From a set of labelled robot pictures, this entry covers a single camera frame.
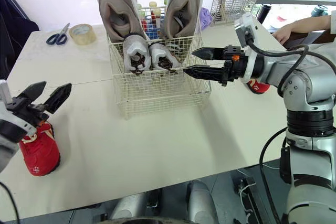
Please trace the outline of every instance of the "person's arm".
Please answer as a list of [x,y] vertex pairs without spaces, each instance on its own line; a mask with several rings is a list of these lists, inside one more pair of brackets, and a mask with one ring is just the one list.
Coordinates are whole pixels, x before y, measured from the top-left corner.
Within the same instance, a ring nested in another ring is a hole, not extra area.
[[273,33],[273,36],[283,45],[289,38],[290,33],[309,33],[330,29],[331,16],[310,17],[300,19],[291,24],[285,25]]

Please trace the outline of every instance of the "white sneaker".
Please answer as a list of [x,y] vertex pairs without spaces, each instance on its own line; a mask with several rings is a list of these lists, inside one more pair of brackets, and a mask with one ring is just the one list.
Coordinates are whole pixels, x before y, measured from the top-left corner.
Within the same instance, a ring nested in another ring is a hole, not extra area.
[[168,39],[193,36],[203,0],[167,0],[163,36]]
[[123,41],[130,33],[146,37],[139,21],[137,0],[98,0],[98,4],[111,42]]
[[149,52],[152,57],[152,67],[154,70],[180,68],[182,66],[169,49],[161,43],[156,42],[151,44]]
[[147,42],[138,34],[128,35],[123,43],[125,73],[141,74],[151,67]]

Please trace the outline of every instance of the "wire rack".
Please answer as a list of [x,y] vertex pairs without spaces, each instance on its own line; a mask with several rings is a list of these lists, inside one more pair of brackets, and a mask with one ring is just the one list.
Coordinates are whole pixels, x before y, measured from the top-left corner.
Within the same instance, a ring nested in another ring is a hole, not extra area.
[[211,15],[213,22],[230,23],[242,14],[251,12],[256,0],[213,0]]
[[117,105],[125,118],[184,106],[204,104],[211,93],[210,82],[194,79],[183,68],[205,61],[191,55],[202,46],[199,36],[160,41],[182,63],[181,68],[145,71],[139,75],[124,73],[123,43],[110,43],[110,59]]
[[159,39],[165,15],[165,7],[144,7],[139,10],[141,25],[149,39]]

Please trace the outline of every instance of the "masking tape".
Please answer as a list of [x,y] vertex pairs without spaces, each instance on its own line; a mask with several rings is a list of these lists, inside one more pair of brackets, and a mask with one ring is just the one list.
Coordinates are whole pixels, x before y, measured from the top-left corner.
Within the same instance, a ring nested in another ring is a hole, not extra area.
[[69,33],[74,42],[78,45],[87,45],[96,40],[95,32],[92,26],[88,24],[79,24],[71,27]]

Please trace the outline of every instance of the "red sneaker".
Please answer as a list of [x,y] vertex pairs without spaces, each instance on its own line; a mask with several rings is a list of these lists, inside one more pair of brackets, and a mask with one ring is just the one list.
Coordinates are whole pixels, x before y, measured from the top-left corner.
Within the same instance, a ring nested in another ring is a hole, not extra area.
[[263,94],[269,89],[269,84],[259,83],[257,80],[250,80],[246,85],[254,94]]
[[54,171],[60,163],[60,155],[54,139],[53,127],[44,123],[32,136],[19,142],[26,166],[34,176],[44,176]]

